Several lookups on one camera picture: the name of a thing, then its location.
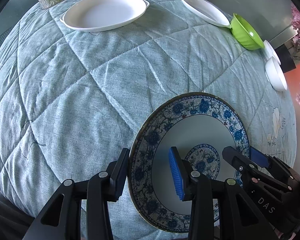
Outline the blue white patterned plate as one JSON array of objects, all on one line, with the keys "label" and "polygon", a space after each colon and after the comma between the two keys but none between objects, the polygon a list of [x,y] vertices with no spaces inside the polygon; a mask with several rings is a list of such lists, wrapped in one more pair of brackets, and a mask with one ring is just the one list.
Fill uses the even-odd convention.
[{"label": "blue white patterned plate", "polygon": [[139,130],[129,156],[128,186],[140,216],[157,229],[188,232],[191,203],[175,192],[169,150],[176,147],[181,159],[207,178],[239,180],[239,173],[222,156],[228,146],[250,155],[243,122],[224,100],[198,92],[161,105]]}]

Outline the white ceramic bowl front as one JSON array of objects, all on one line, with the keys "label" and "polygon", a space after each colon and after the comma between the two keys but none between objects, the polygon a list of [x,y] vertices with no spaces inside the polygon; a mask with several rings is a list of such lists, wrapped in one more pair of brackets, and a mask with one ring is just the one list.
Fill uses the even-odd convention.
[{"label": "white ceramic bowl front", "polygon": [[278,92],[284,92],[288,89],[283,71],[274,57],[270,57],[265,65],[266,76],[271,86]]}]

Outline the white ceramic bowl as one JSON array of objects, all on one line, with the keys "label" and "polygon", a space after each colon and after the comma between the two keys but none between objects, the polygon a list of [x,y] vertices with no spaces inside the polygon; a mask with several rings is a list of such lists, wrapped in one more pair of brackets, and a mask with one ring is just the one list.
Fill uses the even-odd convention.
[{"label": "white ceramic bowl", "polygon": [[266,76],[271,86],[278,92],[284,92],[288,89],[283,71],[274,57],[270,57],[265,65]]},{"label": "white ceramic bowl", "polygon": [[279,65],[281,65],[281,61],[275,51],[275,49],[271,46],[271,44],[267,41],[263,41],[264,48],[262,49],[262,53],[264,58],[268,61],[271,57],[273,57]]}]

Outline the green plastic bowl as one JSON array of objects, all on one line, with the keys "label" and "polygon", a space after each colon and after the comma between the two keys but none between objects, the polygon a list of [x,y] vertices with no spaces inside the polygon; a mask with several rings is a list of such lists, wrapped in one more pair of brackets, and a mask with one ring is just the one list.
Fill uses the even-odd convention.
[{"label": "green plastic bowl", "polygon": [[230,22],[234,38],[247,50],[263,49],[264,43],[256,30],[239,14],[233,13]]}]

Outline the white oval shallow dish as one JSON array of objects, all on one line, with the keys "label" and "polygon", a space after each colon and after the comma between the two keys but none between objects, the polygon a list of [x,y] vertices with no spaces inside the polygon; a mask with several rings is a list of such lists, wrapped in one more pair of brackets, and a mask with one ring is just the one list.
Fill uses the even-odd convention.
[{"label": "white oval shallow dish", "polygon": [[181,0],[192,13],[212,25],[231,29],[228,18],[212,3],[206,0]]}]

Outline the white oval dish with handles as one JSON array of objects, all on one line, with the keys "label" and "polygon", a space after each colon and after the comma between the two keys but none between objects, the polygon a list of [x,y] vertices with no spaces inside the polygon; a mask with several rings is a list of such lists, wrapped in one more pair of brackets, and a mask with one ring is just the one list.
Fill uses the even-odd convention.
[{"label": "white oval dish with handles", "polygon": [[146,0],[81,0],[70,7],[60,21],[72,30],[102,32],[136,21],[148,7]]}]

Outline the light blue quilted tablecloth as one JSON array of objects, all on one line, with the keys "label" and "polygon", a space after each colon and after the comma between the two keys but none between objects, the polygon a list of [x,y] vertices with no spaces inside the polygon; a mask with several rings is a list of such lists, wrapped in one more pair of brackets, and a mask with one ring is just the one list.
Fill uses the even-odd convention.
[{"label": "light blue quilted tablecloth", "polygon": [[64,180],[104,170],[155,109],[188,92],[226,101],[253,147],[293,166],[293,99],[272,88],[261,51],[181,0],[147,0],[115,30],[71,30],[60,16],[78,1],[34,5],[0,48],[0,239],[22,239]]}]

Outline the black flower pot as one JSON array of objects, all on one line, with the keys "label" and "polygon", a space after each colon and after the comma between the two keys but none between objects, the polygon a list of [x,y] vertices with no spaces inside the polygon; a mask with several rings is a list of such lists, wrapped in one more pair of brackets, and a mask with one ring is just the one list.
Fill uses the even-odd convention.
[{"label": "black flower pot", "polygon": [[275,51],[280,59],[283,73],[296,69],[296,65],[290,55],[290,52],[284,44],[276,48]]}]

